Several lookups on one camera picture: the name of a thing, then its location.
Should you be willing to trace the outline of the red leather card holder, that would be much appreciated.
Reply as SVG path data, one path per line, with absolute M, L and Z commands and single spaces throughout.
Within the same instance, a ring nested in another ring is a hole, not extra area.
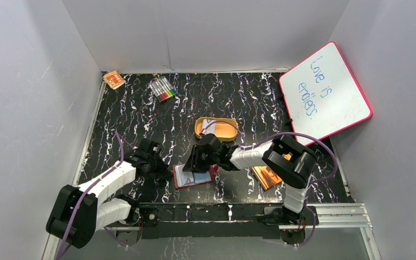
M 202 185 L 214 182 L 214 173 L 217 172 L 218 166 L 211 166 L 206 172 L 185 172 L 184 164 L 173 165 L 174 186 L 176 189 Z

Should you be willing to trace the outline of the white credit card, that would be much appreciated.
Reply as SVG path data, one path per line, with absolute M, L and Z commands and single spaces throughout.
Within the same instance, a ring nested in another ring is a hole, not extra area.
M 214 134 L 216 129 L 216 123 L 213 119 L 204 119 L 201 125 L 201 134 Z

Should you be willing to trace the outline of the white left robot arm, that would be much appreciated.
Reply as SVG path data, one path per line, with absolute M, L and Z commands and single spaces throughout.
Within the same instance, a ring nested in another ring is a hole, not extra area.
M 46 232 L 80 249 L 94 233 L 109 224 L 139 223 L 142 216 L 135 199 L 123 194 L 111 196 L 139 176 L 157 181 L 169 178 L 171 174 L 160 156 L 161 149 L 160 143 L 142 139 L 136 149 L 122 155 L 106 172 L 78 186 L 61 188 Z

